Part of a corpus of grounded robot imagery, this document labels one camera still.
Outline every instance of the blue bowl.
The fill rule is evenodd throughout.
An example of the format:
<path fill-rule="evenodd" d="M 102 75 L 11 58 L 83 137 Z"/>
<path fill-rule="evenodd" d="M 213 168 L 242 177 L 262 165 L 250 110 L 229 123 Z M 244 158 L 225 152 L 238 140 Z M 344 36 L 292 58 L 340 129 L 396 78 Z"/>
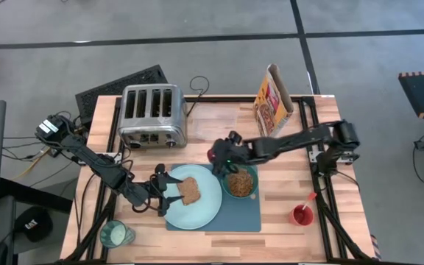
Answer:
<path fill-rule="evenodd" d="M 251 175 L 251 177 L 252 177 L 252 179 L 253 179 L 253 188 L 251 189 L 251 192 L 250 192 L 250 194 L 248 194 L 247 196 L 245 196 L 245 197 L 237 197 L 237 196 L 234 196 L 233 194 L 232 194 L 232 192 L 230 191 L 230 188 L 229 188 L 229 185 L 228 185 L 228 180 L 229 180 L 229 176 L 232 174 L 232 173 L 227 173 L 223 178 L 222 178 L 222 181 L 221 181 L 221 184 L 222 184 L 222 187 L 223 187 L 223 189 L 225 190 L 225 192 L 228 194 L 228 195 L 230 195 L 230 196 L 232 196 L 233 198 L 236 198 L 236 199 L 244 199 L 244 198 L 248 198 L 248 197 L 250 197 L 252 194 L 254 194 L 255 192 L 256 192 L 256 189 L 258 188 L 258 173 L 257 173 L 257 171 L 255 170 L 255 167 L 251 167 L 251 166 L 242 166 L 242 165 L 235 165 L 237 168 L 238 168 L 238 170 L 239 169 L 245 169 L 250 175 Z"/>

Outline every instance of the wooden table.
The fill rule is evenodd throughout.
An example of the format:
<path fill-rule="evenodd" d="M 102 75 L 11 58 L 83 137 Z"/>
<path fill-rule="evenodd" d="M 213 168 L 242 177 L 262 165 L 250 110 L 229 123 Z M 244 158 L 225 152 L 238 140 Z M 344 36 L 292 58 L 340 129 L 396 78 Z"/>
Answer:
<path fill-rule="evenodd" d="M 115 96 L 100 96 L 98 99 L 88 139 L 88 147 L 95 152 L 105 152 L 107 148 L 115 100 Z M 320 122 L 340 119 L 334 96 L 315 96 L 315 102 Z M 294 109 L 294 114 L 280 135 L 301 131 L 299 108 L 295 105 Z M 226 110 L 228 115 L 223 116 L 223 110 Z M 236 117 L 236 123 L 233 123 L 233 117 Z M 208 128 L 213 130 L 207 130 L 205 137 L 199 135 L 199 130 Z M 226 137 L 230 130 L 236 130 L 245 139 L 258 136 L 252 103 L 198 103 L 188 119 L 186 148 L 132 152 L 135 181 L 147 180 L 158 162 L 165 163 L 167 169 L 174 163 L 208 163 L 206 152 L 211 148 L 213 140 Z M 339 171 L 354 176 L 352 166 L 339 166 Z M 132 227 L 137 237 L 132 245 L 110 250 L 107 262 L 325 261 L 315 203 L 310 205 L 315 213 L 312 225 L 298 227 L 288 223 L 289 211 L 313 191 L 305 149 L 283 153 L 277 159 L 258 166 L 258 175 L 262 222 L 260 233 L 168 231 L 165 228 L 165 220 L 157 217 L 156 212 L 134 213 L 131 204 L 125 198 L 119 197 L 114 219 Z M 89 168 L 81 169 L 77 185 L 78 205 L 90 176 Z M 338 175 L 333 176 L 332 182 L 343 227 L 366 254 L 374 256 L 358 188 Z M 95 178 L 86 193 L 82 235 L 91 227 L 98 188 L 99 178 Z M 334 230 L 329 223 L 328 227 L 333 255 L 337 256 Z M 69 255 L 76 247 L 76 237 L 77 225 L 72 207 L 61 258 Z M 98 238 L 95 258 L 100 256 L 100 250 Z"/>

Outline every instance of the light blue plate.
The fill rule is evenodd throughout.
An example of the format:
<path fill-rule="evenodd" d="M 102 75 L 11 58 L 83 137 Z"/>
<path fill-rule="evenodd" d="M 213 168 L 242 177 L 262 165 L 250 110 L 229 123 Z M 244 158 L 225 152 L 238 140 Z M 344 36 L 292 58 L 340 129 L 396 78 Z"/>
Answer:
<path fill-rule="evenodd" d="M 169 175 L 184 180 L 193 177 L 197 181 L 200 199 L 184 206 L 182 200 L 173 202 L 165 215 L 171 225 L 184 230 L 193 230 L 208 224 L 217 215 L 222 204 L 222 187 L 211 171 L 203 166 L 184 165 L 169 172 Z M 165 197 L 180 196 L 176 184 L 168 184 Z"/>

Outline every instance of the bread slice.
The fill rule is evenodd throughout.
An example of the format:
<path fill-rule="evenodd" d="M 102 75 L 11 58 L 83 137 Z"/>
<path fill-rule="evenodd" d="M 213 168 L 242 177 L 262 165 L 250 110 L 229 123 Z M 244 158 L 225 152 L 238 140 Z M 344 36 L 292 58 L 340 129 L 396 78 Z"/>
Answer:
<path fill-rule="evenodd" d="M 197 182 L 193 177 L 187 177 L 182 183 L 178 183 L 176 185 L 180 190 L 180 194 L 184 196 L 184 205 L 190 205 L 200 199 L 199 187 L 197 187 Z"/>

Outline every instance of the stainless steel toaster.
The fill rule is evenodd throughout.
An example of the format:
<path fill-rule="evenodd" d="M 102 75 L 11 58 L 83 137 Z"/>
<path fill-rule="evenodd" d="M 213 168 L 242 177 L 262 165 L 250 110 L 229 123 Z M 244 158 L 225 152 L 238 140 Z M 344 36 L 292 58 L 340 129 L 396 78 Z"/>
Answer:
<path fill-rule="evenodd" d="M 186 101 L 170 84 L 129 85 L 122 94 L 118 133 L 126 147 L 185 147 Z"/>

